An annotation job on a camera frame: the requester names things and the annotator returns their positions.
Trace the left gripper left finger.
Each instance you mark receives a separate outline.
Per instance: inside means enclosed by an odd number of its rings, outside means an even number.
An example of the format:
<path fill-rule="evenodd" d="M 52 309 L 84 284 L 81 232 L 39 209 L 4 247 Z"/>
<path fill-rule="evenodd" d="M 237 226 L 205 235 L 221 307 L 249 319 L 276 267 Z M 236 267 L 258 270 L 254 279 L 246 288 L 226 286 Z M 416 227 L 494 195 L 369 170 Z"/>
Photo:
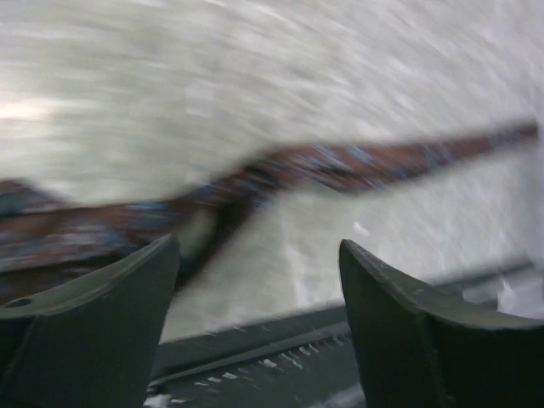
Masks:
<path fill-rule="evenodd" d="M 1 307 L 3 407 L 140 407 L 179 267 L 165 235 L 103 269 Z"/>

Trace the brown floral necktie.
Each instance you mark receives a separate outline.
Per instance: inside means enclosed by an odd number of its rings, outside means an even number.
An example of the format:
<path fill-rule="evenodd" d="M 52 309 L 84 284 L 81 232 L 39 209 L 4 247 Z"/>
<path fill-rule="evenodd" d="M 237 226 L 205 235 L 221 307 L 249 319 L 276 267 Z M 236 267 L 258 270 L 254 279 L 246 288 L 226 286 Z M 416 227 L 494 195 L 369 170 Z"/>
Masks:
<path fill-rule="evenodd" d="M 5 179 L 1 271 L 116 260 L 178 229 L 199 209 L 257 206 L 278 190 L 308 181 L 339 192 L 375 189 L 537 137 L 537 122 L 529 119 L 440 141 L 296 145 L 171 198 L 98 207 L 72 206 L 26 182 Z"/>

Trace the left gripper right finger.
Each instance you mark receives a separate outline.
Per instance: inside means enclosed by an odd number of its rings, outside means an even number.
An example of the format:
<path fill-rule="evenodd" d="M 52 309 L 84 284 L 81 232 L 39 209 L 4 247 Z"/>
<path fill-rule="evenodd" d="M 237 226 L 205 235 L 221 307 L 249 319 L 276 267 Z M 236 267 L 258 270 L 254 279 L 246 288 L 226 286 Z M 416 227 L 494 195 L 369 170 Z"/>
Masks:
<path fill-rule="evenodd" d="M 370 407 L 542 406 L 542 269 L 432 285 L 349 240 L 338 262 Z"/>

